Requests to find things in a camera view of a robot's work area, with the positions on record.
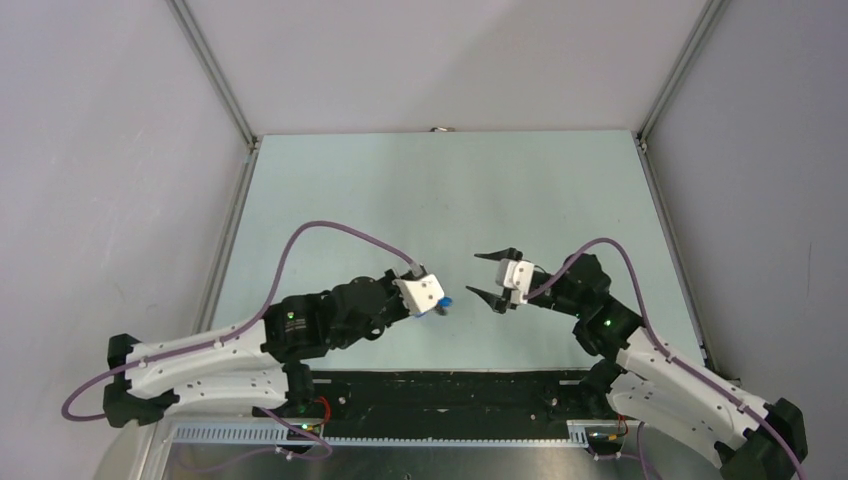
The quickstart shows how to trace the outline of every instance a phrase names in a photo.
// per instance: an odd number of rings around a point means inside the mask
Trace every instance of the metal bar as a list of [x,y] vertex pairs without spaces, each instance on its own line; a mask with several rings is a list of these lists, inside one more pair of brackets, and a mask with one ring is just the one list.
[[200,66],[209,77],[209,82],[212,84],[212,88],[215,89],[215,93],[218,94],[218,98],[220,98],[221,103],[224,105],[224,109],[227,110],[227,114],[238,129],[245,145],[252,151],[256,143],[256,135],[247,123],[244,112],[239,107],[232,88],[230,88],[230,84],[227,82],[226,77],[224,77],[218,61],[215,60],[215,56],[212,54],[212,50],[206,41],[206,37],[203,36],[203,32],[194,19],[194,15],[192,15],[186,0],[166,1],[168,2],[168,6],[171,7],[174,19],[180,25],[186,40],[191,45],[191,49],[197,55]]
[[142,474],[147,467],[147,459],[150,458],[150,449],[152,448],[153,438],[156,436],[157,428],[159,428],[159,425],[154,424],[147,428],[142,427],[139,429],[139,435],[143,439],[144,447],[141,448],[139,458],[136,459],[127,480],[142,480]]
[[660,89],[659,95],[657,95],[653,105],[651,105],[648,116],[642,122],[642,128],[639,129],[638,135],[639,140],[642,142],[647,142],[647,139],[651,136],[660,115],[662,115],[663,111],[671,102],[671,99],[677,93],[677,90],[680,88],[689,70],[691,70],[701,50],[703,50],[707,38],[713,29],[715,29],[721,14],[724,13],[729,3],[730,0],[707,1],[707,4],[701,11],[701,15],[698,17],[698,21],[695,23],[695,27],[689,33],[689,38],[686,39],[683,50],[677,56],[671,73],[669,73]]
[[[288,429],[276,423],[256,422],[175,422],[172,427],[174,444],[226,444],[226,445],[302,445],[304,440],[288,440]],[[365,438],[332,437],[320,435],[330,445],[358,447],[577,447],[588,444],[586,427],[568,425],[568,438],[556,439],[449,439],[449,438]]]
[[247,157],[239,173],[236,191],[233,195],[227,220],[224,224],[224,231],[221,234],[218,249],[215,253],[215,263],[212,265],[212,272],[210,272],[209,279],[206,282],[200,313],[192,327],[192,333],[209,330],[215,318],[215,308],[218,305],[218,298],[221,295],[221,288],[224,285],[224,277],[227,274],[230,255],[233,253],[233,245],[235,244],[236,233],[241,222],[241,214],[244,211],[247,192],[250,190],[250,181],[253,178],[253,171],[256,169],[256,159],[259,156],[259,143],[256,143],[255,147],[253,152]]
[[707,368],[715,370],[714,358],[710,354],[710,341],[702,327],[700,316],[698,315],[697,302],[692,293],[692,282],[689,275],[686,273],[686,268],[683,264],[683,259],[680,256],[679,242],[674,228],[671,224],[671,218],[668,214],[665,199],[657,184],[657,174],[651,165],[647,151],[643,150],[641,141],[634,138],[636,151],[639,153],[639,160],[642,163],[642,171],[645,173],[645,180],[648,182],[648,190],[651,192],[651,198],[654,200],[654,208],[657,210],[657,216],[660,220],[663,236],[671,253],[671,263],[674,265],[674,271],[677,273],[677,280],[680,282],[680,289],[683,291],[683,300],[686,302],[686,310],[689,311],[689,316],[692,318],[692,326],[695,329],[695,336],[698,338],[698,343],[701,346],[701,353],[704,357],[704,364]]
[[171,445],[173,442],[171,439],[174,433],[174,422],[165,417],[159,420],[154,428],[139,480],[167,478],[165,471],[168,468],[168,458],[172,453]]

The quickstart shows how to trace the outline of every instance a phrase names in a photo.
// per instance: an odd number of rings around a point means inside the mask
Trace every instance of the cable clip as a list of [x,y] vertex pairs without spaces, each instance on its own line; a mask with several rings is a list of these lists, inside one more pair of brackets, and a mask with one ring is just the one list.
[[732,402],[736,404],[736,411],[744,415],[746,413],[745,410],[748,408],[748,404],[745,402],[745,400],[742,400],[739,397],[734,396],[733,398],[739,401],[739,403]]
[[426,272],[426,270],[424,270],[424,266],[420,263],[410,263],[409,271],[412,272],[412,277],[416,279],[423,277]]

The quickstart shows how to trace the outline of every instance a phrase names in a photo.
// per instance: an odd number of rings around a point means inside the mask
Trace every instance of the table surface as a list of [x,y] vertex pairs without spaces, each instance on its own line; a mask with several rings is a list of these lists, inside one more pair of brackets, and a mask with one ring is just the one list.
[[[517,247],[553,272],[606,236],[632,257],[660,335],[700,358],[648,183],[630,132],[274,135],[262,140],[213,328],[252,316],[283,245],[309,220],[374,235],[435,273],[454,306],[399,322],[377,341],[310,360],[315,369],[538,370],[598,359],[574,340],[574,319],[532,306],[497,315],[465,285],[498,291],[497,264],[475,252]],[[598,255],[612,294],[631,309],[627,270]],[[292,250],[275,301],[405,265],[344,233],[313,229]]]

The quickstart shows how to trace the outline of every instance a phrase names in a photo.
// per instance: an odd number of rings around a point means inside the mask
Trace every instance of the robotic arm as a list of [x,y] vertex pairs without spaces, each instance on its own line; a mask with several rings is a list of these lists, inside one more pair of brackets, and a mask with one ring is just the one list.
[[[537,271],[520,251],[509,248],[475,256],[499,262],[496,283],[503,291],[497,295],[469,290],[497,313],[531,304],[576,317],[573,333],[578,343],[590,355],[603,357],[583,383],[603,393],[614,411],[650,423],[703,455],[723,478],[788,480],[794,474],[789,456],[747,409],[764,418],[799,460],[806,457],[803,417],[795,405],[785,399],[768,404],[686,359],[662,338],[652,339],[642,317],[609,294],[611,280],[594,255],[580,255],[564,275],[532,298],[528,294],[549,284],[552,276]],[[655,340],[668,356],[656,348]],[[733,392],[741,405],[687,370]]]
[[[449,304],[436,276],[421,267],[401,276],[390,270],[379,279],[358,277],[332,290],[286,297],[227,341],[221,339],[249,321],[163,343],[116,335],[109,340],[110,368],[139,364],[105,387],[103,409],[113,427],[130,420],[146,425],[178,411],[281,406],[302,411],[313,402],[314,387],[309,367],[300,360],[323,357],[362,338],[376,340],[410,316],[430,310],[445,315]],[[203,343],[211,348],[146,360]]]

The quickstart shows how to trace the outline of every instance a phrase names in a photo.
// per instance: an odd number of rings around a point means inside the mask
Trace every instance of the red wire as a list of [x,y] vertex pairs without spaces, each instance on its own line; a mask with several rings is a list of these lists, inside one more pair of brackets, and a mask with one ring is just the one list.
[[619,415],[618,416],[618,428],[619,428],[619,430],[621,429],[622,423],[624,424],[624,433],[619,434],[619,436],[623,437],[623,436],[627,435],[628,433],[630,433],[630,425],[627,424],[627,418],[625,418],[624,415]]
[[330,408],[330,402],[327,401],[324,397],[318,397],[315,400],[315,403],[321,403],[324,405],[324,421],[321,422],[321,425],[326,425],[327,422],[330,421],[330,415],[332,415],[332,409]]

